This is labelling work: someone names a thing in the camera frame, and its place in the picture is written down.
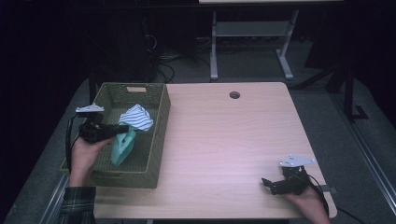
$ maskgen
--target floor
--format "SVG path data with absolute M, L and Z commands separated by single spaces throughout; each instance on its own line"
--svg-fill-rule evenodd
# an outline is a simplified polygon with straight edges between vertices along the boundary
M 305 68 L 304 62 L 312 43 L 294 40 L 290 43 L 287 59 L 294 74 L 293 80 L 286 80 L 276 58 L 275 49 L 282 39 L 224 39 L 219 47 L 217 82 L 260 82 L 279 81 L 289 87 L 320 72 L 318 69 Z M 170 50 L 163 55 L 158 75 L 154 82 L 172 83 L 210 82 L 209 51 L 205 39 L 199 41 L 200 51 L 196 57 L 177 57 Z M 343 93 L 325 91 L 328 78 L 323 78 L 303 90 L 290 91 L 306 134 L 318 159 L 328 186 L 332 190 L 338 215 L 332 223 L 358 223 L 348 213 L 365 223 L 396 223 L 396 211 L 390 206 L 394 199 L 396 186 L 396 130 L 376 106 L 370 92 L 355 80 L 354 105 L 360 105 L 369 119 L 350 123 L 342 112 Z M 49 140 L 40 160 L 25 184 L 19 198 L 11 209 L 5 223 L 53 223 L 56 217 L 56 204 L 59 194 L 56 188 L 63 180 L 59 171 L 64 160 L 65 124 L 77 106 L 89 103 L 87 80 L 81 83 L 64 117 Z M 379 163 L 380 171 L 389 184 L 384 187 L 378 179 L 378 170 L 366 159 L 369 151 Z M 387 197 L 387 190 L 393 198 Z M 145 223 L 144 220 L 99 219 L 100 224 Z M 304 219 L 291 220 L 290 223 L 308 223 Z

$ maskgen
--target teal object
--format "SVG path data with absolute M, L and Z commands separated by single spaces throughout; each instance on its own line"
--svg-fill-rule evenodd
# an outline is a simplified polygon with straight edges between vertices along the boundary
M 128 123 L 120 122 L 120 125 L 128 125 Z M 111 162 L 113 165 L 119 166 L 131 153 L 135 137 L 136 132 L 132 126 L 129 127 L 128 133 L 117 134 L 111 150 Z

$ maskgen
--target gray carpet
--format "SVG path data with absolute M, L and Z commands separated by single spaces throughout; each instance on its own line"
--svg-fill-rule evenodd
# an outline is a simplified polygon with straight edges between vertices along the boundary
M 275 55 L 275 49 L 280 44 L 281 39 L 272 42 L 248 42 L 233 45 L 231 49 L 224 47 L 223 52 L 228 52 L 218 56 L 218 82 L 281 81 L 288 86 L 293 86 L 319 72 L 317 69 L 304 68 L 311 43 L 292 41 L 287 58 L 295 78 L 286 80 Z M 204 62 L 208 62 L 208 51 L 199 53 L 197 56 L 199 58 L 181 58 L 166 63 L 175 70 L 174 83 L 210 81 L 209 67 Z M 171 70 L 168 67 L 161 66 L 161 69 L 167 76 L 171 76 Z M 342 100 L 342 94 L 328 94 L 324 90 L 327 80 L 324 78 L 303 91 L 290 91 L 290 94 L 316 154 L 318 164 L 329 187 L 332 188 L 335 204 L 359 217 L 365 223 L 396 223 L 396 216 L 363 159 L 359 144 L 355 141 L 348 124 L 343 120 L 343 114 L 334 104 L 333 99 Z M 157 76 L 155 82 L 163 82 L 163 79 Z M 355 126 L 361 132 L 367 145 L 373 149 L 375 158 L 387 174 L 392 186 L 395 187 L 396 162 L 393 159 L 396 158 L 396 131 L 376 106 L 370 92 L 358 81 L 355 86 L 354 104 L 361 105 L 369 116 L 369 119 L 357 120 Z M 40 222 L 62 176 L 59 167 L 64 160 L 66 122 L 74 114 L 73 111 L 77 106 L 88 103 L 88 92 L 88 82 L 85 81 L 70 102 L 57 129 L 54 130 L 40 160 L 10 211 L 6 223 Z M 98 223 L 140 224 L 144 221 L 99 219 Z M 299 219 L 292 220 L 290 223 L 308 222 Z M 339 211 L 332 223 L 358 222 Z

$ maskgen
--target basket handle hole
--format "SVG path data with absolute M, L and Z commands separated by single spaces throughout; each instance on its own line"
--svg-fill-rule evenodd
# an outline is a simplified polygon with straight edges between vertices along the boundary
M 145 87 L 127 87 L 126 90 L 128 92 L 146 92 L 146 88 Z

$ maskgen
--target metal frame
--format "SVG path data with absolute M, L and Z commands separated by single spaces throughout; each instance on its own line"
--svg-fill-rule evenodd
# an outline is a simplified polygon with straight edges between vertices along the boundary
M 52 192 L 49 204 L 41 217 L 40 224 L 51 224 L 57 223 L 57 218 L 59 216 L 59 211 L 61 210 L 62 201 L 64 200 L 64 190 L 69 182 L 69 177 L 67 175 L 62 175 L 59 180 L 58 186 Z
M 276 50 L 283 73 L 286 79 L 293 79 L 286 51 L 288 50 L 291 35 L 299 10 L 294 10 L 289 21 L 217 21 L 216 11 L 213 12 L 212 21 L 212 50 L 210 52 L 210 79 L 219 78 L 218 60 L 216 56 L 217 36 L 284 36 L 285 43 L 282 49 Z
M 355 138 L 356 143 L 358 143 L 362 158 L 369 168 L 376 184 L 382 191 L 393 214 L 396 216 L 396 189 L 391 185 L 387 175 L 384 173 L 378 161 L 375 159 L 372 150 L 364 141 L 364 138 L 361 136 L 361 133 L 356 127 L 355 123 L 350 120 L 349 115 L 346 115 L 341 99 L 339 99 L 339 97 L 334 94 L 330 94 L 330 96 L 333 104 L 336 106 L 341 118 L 343 119 L 343 122 Z

